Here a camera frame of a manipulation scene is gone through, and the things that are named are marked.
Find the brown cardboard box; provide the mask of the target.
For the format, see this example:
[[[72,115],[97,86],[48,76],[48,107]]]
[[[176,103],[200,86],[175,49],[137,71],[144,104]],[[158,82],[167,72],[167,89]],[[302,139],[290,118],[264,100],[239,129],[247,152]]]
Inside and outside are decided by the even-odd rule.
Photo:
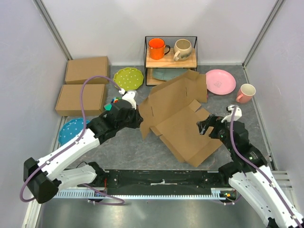
[[[138,106],[143,118],[142,137],[152,131],[179,162],[198,167],[222,145],[220,140],[199,132],[197,122],[209,116],[201,107],[206,102],[206,76],[196,71],[188,70],[153,87]]]

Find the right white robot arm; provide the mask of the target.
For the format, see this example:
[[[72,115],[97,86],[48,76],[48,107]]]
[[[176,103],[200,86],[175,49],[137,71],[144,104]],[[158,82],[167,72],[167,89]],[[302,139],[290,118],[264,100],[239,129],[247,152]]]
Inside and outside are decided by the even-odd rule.
[[[263,154],[252,145],[248,130],[239,121],[227,122],[211,114],[197,122],[199,133],[219,139],[230,152],[231,162],[218,170],[218,183],[231,186],[248,202],[268,228],[302,228],[303,215],[291,204],[277,181]]]

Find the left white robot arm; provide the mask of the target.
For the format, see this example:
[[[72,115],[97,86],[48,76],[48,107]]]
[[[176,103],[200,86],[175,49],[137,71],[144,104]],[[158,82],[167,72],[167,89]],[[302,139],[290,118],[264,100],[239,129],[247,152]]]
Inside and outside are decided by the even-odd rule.
[[[23,172],[25,186],[39,204],[51,200],[60,190],[69,187],[83,184],[101,186],[107,174],[96,162],[76,169],[68,169],[68,166],[86,152],[115,137],[119,130],[139,128],[142,121],[134,100],[119,100],[56,151],[37,161],[27,159]]]

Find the front folded cardboard box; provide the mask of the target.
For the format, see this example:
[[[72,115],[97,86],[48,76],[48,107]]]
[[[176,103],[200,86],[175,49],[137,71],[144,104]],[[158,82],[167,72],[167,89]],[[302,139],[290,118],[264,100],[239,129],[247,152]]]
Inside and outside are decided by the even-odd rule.
[[[80,101],[86,116],[100,115],[107,99],[104,84],[87,84],[81,95],[82,85],[63,85],[55,107],[60,116],[82,116]]]

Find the folded cardboard box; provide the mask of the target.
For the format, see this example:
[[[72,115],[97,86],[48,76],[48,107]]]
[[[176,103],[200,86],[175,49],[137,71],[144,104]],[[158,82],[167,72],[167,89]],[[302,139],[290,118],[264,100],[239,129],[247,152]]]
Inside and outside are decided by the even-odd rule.
[[[68,61],[65,76],[66,84],[80,85],[92,76],[110,77],[110,67],[107,56],[80,58]]]
[[[100,115],[107,99],[104,84],[87,84],[81,95],[82,85],[63,85],[55,107],[60,116],[82,116],[80,101],[86,116]]]

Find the rear folded cardboard box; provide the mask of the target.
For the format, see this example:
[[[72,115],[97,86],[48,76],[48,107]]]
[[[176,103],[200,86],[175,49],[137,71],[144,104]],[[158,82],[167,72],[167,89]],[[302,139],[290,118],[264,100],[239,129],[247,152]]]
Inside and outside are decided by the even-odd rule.
[[[80,85],[92,76],[110,77],[110,67],[107,56],[80,58],[68,61],[65,76],[66,84]]]

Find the rainbow flower plush toy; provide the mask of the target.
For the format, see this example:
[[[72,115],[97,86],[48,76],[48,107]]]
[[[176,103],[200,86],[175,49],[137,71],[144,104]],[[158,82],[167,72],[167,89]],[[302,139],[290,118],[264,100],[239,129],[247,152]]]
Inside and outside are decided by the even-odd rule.
[[[119,100],[121,100],[122,98],[121,97],[114,97],[112,100],[111,100],[111,103],[114,104],[114,103],[117,103]]]

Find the green dotted plate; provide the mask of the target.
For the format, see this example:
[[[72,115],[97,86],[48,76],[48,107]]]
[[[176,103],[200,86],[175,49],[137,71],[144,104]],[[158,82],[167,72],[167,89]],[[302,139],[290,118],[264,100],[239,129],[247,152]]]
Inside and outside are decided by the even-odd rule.
[[[125,91],[137,90],[143,84],[143,74],[135,67],[126,67],[115,73],[113,80]]]

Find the pink plate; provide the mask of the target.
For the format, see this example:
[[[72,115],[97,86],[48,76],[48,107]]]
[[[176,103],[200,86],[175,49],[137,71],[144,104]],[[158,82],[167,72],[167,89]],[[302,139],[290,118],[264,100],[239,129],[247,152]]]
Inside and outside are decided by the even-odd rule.
[[[227,71],[213,69],[206,73],[207,89],[216,95],[227,95],[236,88],[235,78]]]

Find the teal rectangular dish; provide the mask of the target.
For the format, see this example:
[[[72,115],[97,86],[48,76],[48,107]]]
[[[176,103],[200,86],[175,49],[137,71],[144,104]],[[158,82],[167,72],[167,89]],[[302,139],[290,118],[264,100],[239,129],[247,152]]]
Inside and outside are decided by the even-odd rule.
[[[183,68],[176,68],[176,69],[159,68],[152,70],[152,77],[161,81],[169,81],[184,74],[185,72],[187,72],[187,69],[183,69]]]

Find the pink mug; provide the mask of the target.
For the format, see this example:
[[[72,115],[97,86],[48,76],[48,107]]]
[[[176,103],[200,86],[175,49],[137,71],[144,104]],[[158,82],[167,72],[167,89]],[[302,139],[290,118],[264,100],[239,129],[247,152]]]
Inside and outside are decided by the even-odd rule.
[[[256,94],[256,89],[251,84],[243,84],[236,97],[236,102],[244,104],[251,100],[251,98]]]

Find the blue dotted plate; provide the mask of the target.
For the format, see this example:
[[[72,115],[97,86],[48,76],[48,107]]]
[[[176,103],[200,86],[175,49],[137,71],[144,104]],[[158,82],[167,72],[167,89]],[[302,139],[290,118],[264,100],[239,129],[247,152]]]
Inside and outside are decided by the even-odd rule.
[[[59,131],[59,144],[63,146],[68,143],[74,137],[79,135],[84,128],[84,119],[83,118],[75,118],[68,121],[63,125],[61,130]]]

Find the orange mug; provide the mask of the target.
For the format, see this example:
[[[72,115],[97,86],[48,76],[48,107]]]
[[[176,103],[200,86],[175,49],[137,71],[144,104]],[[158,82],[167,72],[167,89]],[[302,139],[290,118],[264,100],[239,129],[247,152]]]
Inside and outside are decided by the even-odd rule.
[[[150,58],[154,60],[162,59],[171,50],[171,47],[166,45],[165,41],[161,38],[152,38],[148,42],[148,46]]]

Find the beige ceramic mug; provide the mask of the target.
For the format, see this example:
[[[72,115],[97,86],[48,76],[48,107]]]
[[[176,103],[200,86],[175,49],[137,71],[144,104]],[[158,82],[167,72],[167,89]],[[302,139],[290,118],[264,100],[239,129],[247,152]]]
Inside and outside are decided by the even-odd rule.
[[[192,53],[192,44],[187,39],[179,39],[174,45],[173,52],[174,61],[187,60]]]

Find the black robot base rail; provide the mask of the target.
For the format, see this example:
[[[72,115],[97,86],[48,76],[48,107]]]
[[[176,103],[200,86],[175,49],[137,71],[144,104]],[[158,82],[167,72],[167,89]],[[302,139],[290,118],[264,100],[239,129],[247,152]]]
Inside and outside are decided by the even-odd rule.
[[[202,186],[204,188],[229,187],[228,178],[218,171],[188,170],[106,170],[93,181],[95,187],[119,188],[129,185],[153,186],[171,184]]]

